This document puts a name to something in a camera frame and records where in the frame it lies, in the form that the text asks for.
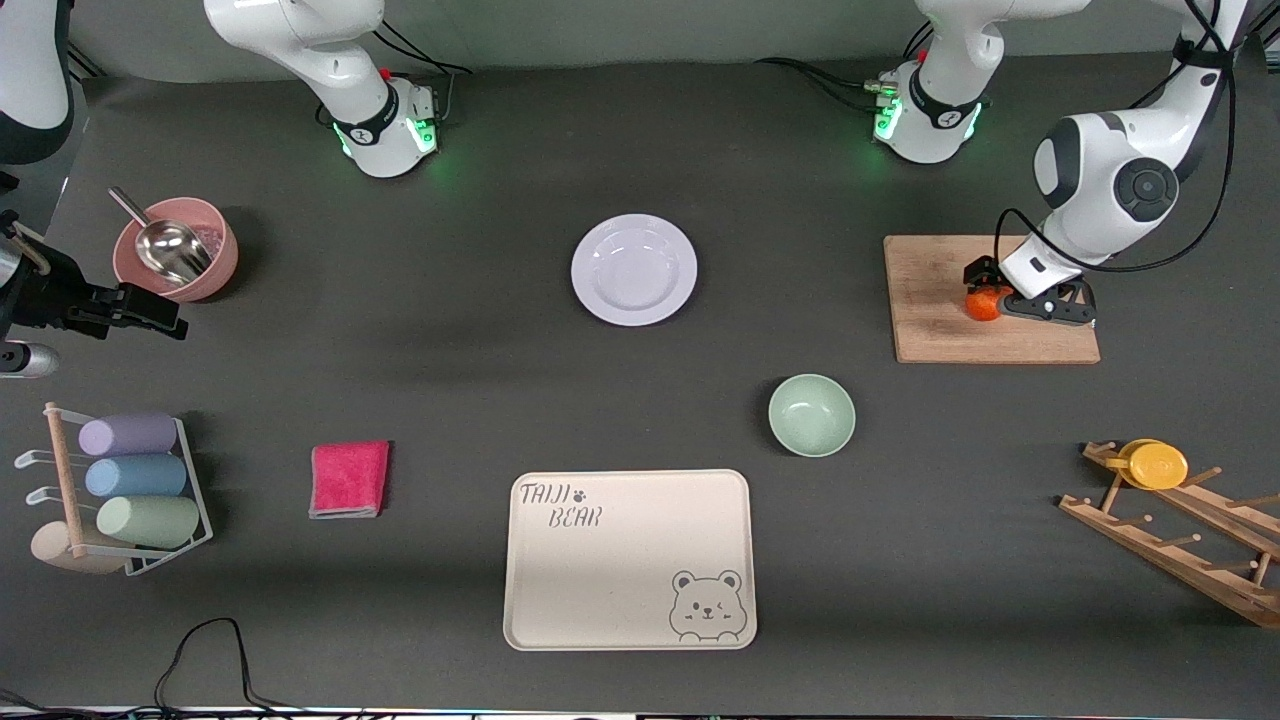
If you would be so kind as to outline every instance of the orange ball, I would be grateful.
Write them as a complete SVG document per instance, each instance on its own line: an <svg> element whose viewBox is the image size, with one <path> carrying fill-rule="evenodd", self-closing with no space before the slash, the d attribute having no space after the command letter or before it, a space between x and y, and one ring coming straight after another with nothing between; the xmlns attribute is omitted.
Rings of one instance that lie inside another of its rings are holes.
<svg viewBox="0 0 1280 720"><path fill-rule="evenodd" d="M964 299L964 311L983 323L1000 318L1000 299L1011 295L1011 287L979 287Z"/></svg>

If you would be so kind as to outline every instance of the pink towel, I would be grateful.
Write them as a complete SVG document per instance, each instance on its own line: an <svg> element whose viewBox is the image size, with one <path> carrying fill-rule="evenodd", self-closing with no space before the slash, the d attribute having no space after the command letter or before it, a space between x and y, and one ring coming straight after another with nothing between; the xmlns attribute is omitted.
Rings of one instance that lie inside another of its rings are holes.
<svg viewBox="0 0 1280 720"><path fill-rule="evenodd" d="M321 445L311 451L312 520L376 518L383 511L390 442Z"/></svg>

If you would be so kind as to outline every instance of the bear drawing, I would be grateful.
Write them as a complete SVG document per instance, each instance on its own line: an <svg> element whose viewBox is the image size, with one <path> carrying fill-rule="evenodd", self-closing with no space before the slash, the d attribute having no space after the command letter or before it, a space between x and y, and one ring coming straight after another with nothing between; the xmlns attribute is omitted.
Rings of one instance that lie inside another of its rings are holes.
<svg viewBox="0 0 1280 720"><path fill-rule="evenodd" d="M742 577L724 570L718 578L695 578L689 570L676 573L671 587L676 606L671 610L671 629L681 641L737 639L746 628L746 610L739 591Z"/></svg>

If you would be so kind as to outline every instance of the dark gray tabletop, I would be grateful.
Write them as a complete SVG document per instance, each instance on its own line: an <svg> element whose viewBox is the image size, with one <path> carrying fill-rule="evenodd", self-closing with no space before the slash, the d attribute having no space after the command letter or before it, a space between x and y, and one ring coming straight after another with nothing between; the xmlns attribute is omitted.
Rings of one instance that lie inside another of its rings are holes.
<svg viewBox="0 0 1280 720"><path fill-rule="evenodd" d="M124 218L105 188L122 184L223 208L242 269L184 307L183 343L17 333L56 345L64 368L0 386L0 455L47 443L46 400L180 414L218 537L140 578L59 571L27 552L56 509L22 505L52 473L8 473L0 684L45 703L143 702L182 633L225 614L257 689L307 706L1275 717L1280 635L1052 505L1103 487L1075 443L1140 436L1225 466L1228 495L1280 489L1280 154L1260 68L1254 53L1240 73L1221 222L1185 261L1094 278L1103 359L1087 368L897 364L881 243L991 232L1007 205L1043 217L1042 135L1128 105L1162 76L1155 56L1010 60L973 142L929 168L762 65L465 77L440 155L393 181L343 158L301 82L99 86L50 242L106 281ZM1132 259L1199 228L1224 119ZM568 263L588 229L632 211L684 228L701 274L672 320L623 329L577 304ZM831 459L788 456L767 433L768 392L801 372L858 404ZM310 448L370 438L396 442L384 515L307 520ZM754 644L511 650L511 483L663 468L749 479ZM1121 502L1152 510L1157 533L1185 530L1149 500ZM225 629L184 662L172 702L238 702Z"/></svg>

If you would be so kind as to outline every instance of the beige cup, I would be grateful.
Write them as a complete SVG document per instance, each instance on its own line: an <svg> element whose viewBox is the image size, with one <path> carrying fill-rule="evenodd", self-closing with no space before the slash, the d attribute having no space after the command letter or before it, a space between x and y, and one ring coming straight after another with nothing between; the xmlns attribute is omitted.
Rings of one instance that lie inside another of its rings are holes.
<svg viewBox="0 0 1280 720"><path fill-rule="evenodd" d="M83 525L84 544L102 544L106 547L133 547L129 543L109 538L95 530L90 525ZM124 568L128 557L111 557L109 555L86 555L84 557L72 557L72 538L64 520L54 520L36 530L31 538L31 553L36 560L49 562L54 568L88 573L91 575L105 575Z"/></svg>

